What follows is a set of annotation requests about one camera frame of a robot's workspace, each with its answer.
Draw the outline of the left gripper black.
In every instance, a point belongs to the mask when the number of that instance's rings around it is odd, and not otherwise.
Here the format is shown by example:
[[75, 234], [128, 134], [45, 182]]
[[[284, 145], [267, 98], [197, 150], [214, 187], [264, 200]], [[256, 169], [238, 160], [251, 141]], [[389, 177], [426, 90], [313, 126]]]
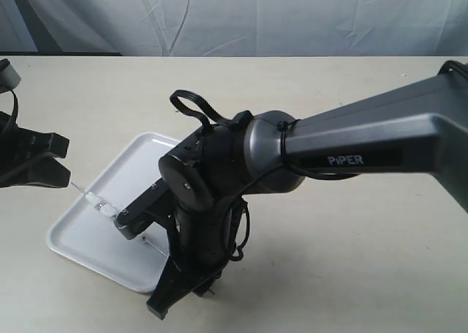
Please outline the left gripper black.
[[[54, 158], [65, 158], [69, 139], [56, 132], [34, 132], [14, 124], [1, 136], [1, 188], [65, 188], [70, 171]], [[42, 159], [34, 164], [30, 160]]]

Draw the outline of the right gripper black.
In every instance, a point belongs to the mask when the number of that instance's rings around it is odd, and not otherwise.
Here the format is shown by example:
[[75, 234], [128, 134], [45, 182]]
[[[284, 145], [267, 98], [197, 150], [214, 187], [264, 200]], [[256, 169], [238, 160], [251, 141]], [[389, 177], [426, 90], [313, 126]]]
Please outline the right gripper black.
[[203, 297], [212, 292], [216, 277], [205, 281], [205, 273], [217, 274], [232, 260], [243, 213], [241, 197], [222, 198], [205, 211], [175, 203], [174, 225], [168, 232], [170, 257], [146, 302], [151, 313], [165, 318], [189, 293]]

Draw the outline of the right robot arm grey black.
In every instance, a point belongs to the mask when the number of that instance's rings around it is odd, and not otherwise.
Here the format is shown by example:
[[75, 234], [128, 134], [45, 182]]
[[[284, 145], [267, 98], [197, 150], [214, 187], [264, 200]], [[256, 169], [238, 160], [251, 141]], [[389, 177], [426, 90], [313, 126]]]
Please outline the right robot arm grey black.
[[158, 318], [188, 293], [201, 296], [243, 257], [245, 195], [285, 193], [304, 179], [427, 173], [467, 206], [467, 66], [446, 61], [431, 77], [305, 119], [282, 111], [232, 119], [200, 95], [176, 90], [177, 110], [200, 128], [159, 160], [152, 213], [170, 255], [147, 306]]

